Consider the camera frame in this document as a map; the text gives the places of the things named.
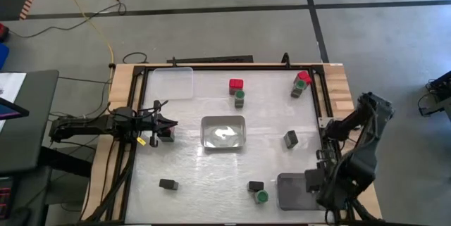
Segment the green cap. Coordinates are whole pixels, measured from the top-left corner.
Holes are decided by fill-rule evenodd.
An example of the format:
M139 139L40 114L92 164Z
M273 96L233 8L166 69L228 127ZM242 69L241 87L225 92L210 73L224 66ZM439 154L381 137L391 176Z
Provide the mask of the green cap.
M260 190L255 193L255 201L257 203L265 203L268 201L269 195L265 190Z
M305 89L307 87L307 83L304 80L299 80L296 82L296 88Z
M235 92L235 97L237 99L243 99L245 97L245 92L239 89Z

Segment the computer monitor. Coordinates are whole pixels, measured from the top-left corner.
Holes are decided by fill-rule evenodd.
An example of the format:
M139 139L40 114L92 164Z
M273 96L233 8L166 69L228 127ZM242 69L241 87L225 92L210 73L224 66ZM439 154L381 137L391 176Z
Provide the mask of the computer monitor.
M29 114L30 112L24 108L0 98L0 120L26 117Z

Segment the red cube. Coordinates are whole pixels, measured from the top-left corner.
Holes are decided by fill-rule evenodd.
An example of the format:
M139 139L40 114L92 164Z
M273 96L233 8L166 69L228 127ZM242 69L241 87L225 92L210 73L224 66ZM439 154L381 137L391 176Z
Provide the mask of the red cube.
M228 83L228 93L230 95L235 95L235 92L237 90L242 90L244 85L245 85L245 82L243 82L243 80L241 80L241 79L230 79L230 81Z
M311 84L311 78L307 71L301 71L296 75L296 79L294 83L296 83L299 80L304 80L305 83L307 83L307 86Z

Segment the metal tray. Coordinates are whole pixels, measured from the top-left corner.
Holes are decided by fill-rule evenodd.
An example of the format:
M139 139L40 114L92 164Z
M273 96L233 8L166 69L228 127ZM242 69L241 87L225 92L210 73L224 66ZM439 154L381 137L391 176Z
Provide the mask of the metal tray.
M242 147L246 142L245 118L240 115L203 117L200 142L207 149Z

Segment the gray floor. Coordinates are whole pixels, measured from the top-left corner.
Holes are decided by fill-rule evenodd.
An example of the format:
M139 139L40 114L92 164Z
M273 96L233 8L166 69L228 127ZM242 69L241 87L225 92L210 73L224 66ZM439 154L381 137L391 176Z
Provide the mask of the gray floor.
M314 0L316 4L429 0ZM124 0L129 10L305 4L306 0ZM98 11L113 0L80 0ZM32 14L77 12L71 0L35 0ZM318 11L331 62L344 63L354 100L373 91L391 100L397 112L378 150L376 192L383 217L391 222L446 225L451 205L451 123L444 114L418 114L416 102L425 83L451 70L451 6L353 8ZM32 34L49 25L78 19L6 23ZM109 38L116 62L143 51L151 62L204 56L254 55L257 62L320 62L308 11L252 11L189 15L95 18ZM6 70L55 68L61 75L107 80L108 49L83 25L34 39L12 37ZM58 82L54 111L86 113L100 103L101 85ZM73 222L51 209L48 225Z

